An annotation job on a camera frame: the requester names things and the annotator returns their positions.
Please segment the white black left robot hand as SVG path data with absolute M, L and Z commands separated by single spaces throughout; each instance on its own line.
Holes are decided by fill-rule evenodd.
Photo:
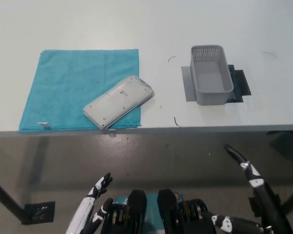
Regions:
M 106 214 L 113 205 L 113 199 L 108 198 L 97 212 L 93 212 L 95 201 L 107 191 L 108 185 L 112 182 L 111 173 L 101 177 L 91 188 L 87 196 L 83 198 L 75 211 L 67 234 L 93 234 L 98 229 Z

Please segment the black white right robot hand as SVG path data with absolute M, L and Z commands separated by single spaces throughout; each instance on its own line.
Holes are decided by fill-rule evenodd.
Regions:
M 225 144 L 224 148 L 240 165 L 253 189 L 251 202 L 255 206 L 254 212 L 261 218 L 261 224 L 242 218 L 210 213 L 209 219 L 212 224 L 226 234 L 292 234 L 291 225 L 270 185 L 240 152 L 229 144 Z

